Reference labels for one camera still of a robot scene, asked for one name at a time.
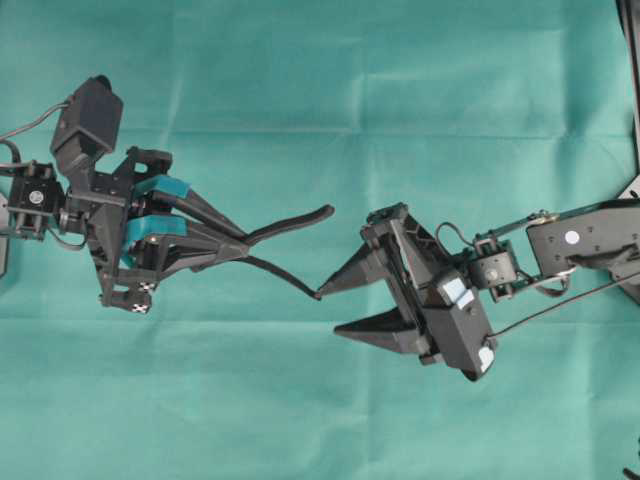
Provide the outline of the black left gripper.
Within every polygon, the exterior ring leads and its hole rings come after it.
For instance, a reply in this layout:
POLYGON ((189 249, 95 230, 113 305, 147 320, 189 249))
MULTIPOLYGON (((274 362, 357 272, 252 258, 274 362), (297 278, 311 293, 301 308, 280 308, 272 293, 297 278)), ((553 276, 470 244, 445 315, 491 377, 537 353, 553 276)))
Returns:
POLYGON ((171 167, 170 153, 132 147, 111 173, 95 169, 101 156, 80 155, 64 175, 69 180, 66 211, 77 217, 67 221, 67 229, 86 235, 103 306, 146 313, 152 304, 153 283, 182 269, 197 270, 248 256, 249 246, 235 239, 246 235, 239 226, 188 183, 158 175, 171 167), (205 225, 175 215, 128 221, 133 198, 140 204, 140 215, 177 210, 205 225), (120 268, 121 255, 124 268, 120 268))

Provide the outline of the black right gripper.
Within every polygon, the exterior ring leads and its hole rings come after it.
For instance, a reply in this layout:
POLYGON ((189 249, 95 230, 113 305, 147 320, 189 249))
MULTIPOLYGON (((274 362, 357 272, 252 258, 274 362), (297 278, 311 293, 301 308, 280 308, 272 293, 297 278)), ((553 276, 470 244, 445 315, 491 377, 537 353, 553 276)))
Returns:
POLYGON ((425 307, 443 306, 435 284, 449 271, 460 272, 404 203, 371 213, 361 235, 365 243, 325 281, 318 294, 327 296, 384 280, 395 306, 338 325, 334 333, 396 353, 414 354, 426 364, 444 362, 429 331, 425 307))

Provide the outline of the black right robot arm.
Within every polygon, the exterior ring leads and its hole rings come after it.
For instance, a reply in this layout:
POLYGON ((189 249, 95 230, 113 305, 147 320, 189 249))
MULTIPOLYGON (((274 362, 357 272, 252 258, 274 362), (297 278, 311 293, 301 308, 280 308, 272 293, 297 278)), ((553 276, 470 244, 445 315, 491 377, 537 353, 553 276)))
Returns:
POLYGON ((563 213, 542 210, 478 234, 459 253, 429 233, 406 204, 372 212, 358 251, 320 288, 325 297, 384 281, 393 309, 335 327, 337 335, 422 364, 443 362, 469 380, 492 366, 498 333, 479 293, 494 302, 534 290, 564 295, 578 269, 604 270, 611 286, 639 298, 639 203, 605 201, 563 213))

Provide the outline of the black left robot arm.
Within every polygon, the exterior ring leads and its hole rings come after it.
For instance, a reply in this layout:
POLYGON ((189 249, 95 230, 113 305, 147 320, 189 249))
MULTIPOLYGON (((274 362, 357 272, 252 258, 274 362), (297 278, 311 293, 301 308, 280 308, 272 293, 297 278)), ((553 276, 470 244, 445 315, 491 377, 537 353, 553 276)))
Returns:
POLYGON ((169 176, 168 152, 132 147, 113 173, 97 172, 86 192, 64 189, 52 164, 13 161, 1 172, 13 179, 1 202, 5 238, 43 240, 76 233, 94 262, 105 307, 146 313, 165 278, 244 259, 247 235, 169 176))

